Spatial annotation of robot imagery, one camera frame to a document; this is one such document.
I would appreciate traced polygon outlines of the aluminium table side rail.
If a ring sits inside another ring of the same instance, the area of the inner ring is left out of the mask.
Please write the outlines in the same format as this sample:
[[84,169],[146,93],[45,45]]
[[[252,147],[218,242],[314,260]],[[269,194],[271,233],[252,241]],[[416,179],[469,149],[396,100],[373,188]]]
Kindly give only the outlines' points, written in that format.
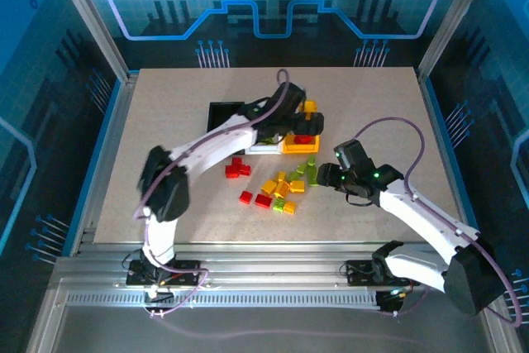
[[65,257],[76,255],[85,229],[98,224],[138,77],[136,70],[112,91],[63,245]]
[[471,227],[479,228],[472,204],[467,193],[460,167],[458,165],[455,150],[450,143],[445,118],[441,113],[435,90],[429,78],[418,80],[422,96],[431,121],[433,134],[436,138],[438,150],[446,172],[448,184],[460,218]]

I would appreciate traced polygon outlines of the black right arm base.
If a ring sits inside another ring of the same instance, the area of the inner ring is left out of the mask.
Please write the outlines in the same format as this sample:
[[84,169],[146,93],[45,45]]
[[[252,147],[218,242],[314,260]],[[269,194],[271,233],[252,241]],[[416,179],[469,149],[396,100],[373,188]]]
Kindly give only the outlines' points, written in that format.
[[373,267],[372,260],[348,260],[344,265],[347,283],[351,287],[408,287],[412,283],[410,279],[382,276]]

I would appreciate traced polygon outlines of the white plastic bin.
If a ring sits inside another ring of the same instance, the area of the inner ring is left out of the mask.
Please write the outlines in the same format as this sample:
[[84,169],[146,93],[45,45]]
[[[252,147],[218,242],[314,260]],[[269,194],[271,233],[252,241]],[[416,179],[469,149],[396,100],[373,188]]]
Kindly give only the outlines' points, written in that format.
[[277,145],[265,145],[263,141],[257,142],[253,146],[244,149],[245,155],[280,155],[282,153],[283,139],[278,139]]

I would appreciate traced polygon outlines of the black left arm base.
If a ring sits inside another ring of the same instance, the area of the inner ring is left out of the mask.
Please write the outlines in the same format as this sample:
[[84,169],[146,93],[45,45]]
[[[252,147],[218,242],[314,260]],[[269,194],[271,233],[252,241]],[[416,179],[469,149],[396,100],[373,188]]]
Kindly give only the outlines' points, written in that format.
[[151,263],[133,260],[128,266],[127,286],[159,287],[191,286],[198,285],[200,262],[197,260],[176,260],[171,265],[179,269],[177,272],[154,267]]

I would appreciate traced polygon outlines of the aluminium mounting rail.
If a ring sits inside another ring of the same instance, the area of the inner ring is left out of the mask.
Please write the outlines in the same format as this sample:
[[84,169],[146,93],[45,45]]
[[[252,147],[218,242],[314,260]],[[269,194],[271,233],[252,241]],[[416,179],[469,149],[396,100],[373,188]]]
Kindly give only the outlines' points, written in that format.
[[[215,289],[324,290],[347,289],[344,273],[349,260],[370,262],[382,243],[177,243],[177,260],[197,260],[208,270],[207,284]],[[126,255],[133,244],[97,244],[85,241],[71,257],[58,260],[61,271],[100,273],[107,283],[123,285]],[[412,279],[420,286],[440,289],[449,269],[425,243],[407,243],[391,250],[385,259],[394,276]]]

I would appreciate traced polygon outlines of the yellow plastic bin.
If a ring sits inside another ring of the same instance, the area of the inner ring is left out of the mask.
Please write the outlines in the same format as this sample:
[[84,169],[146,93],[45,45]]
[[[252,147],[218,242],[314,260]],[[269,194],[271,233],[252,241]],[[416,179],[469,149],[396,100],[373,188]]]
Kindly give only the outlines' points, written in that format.
[[294,154],[315,154],[320,149],[320,136],[312,136],[313,143],[311,145],[295,145],[294,137],[296,135],[290,134],[287,135],[283,140],[283,150],[284,154],[294,155]]

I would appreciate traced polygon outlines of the black plastic bin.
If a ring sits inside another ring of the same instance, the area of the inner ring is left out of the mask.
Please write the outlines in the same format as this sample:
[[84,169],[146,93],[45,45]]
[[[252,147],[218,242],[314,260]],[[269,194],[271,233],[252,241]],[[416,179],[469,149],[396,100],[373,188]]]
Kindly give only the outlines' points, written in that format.
[[211,102],[209,103],[207,132],[210,132],[236,114],[244,102]]

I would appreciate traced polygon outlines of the aluminium frame post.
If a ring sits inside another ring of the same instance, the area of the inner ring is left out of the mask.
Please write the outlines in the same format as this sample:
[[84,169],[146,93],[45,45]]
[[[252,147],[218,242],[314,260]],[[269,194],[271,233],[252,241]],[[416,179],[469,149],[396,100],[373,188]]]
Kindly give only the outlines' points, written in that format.
[[417,68],[417,81],[425,83],[474,0],[453,0]]
[[112,72],[121,83],[128,83],[130,80],[130,71],[94,2],[92,0],[71,1],[92,34],[102,55],[111,67]]

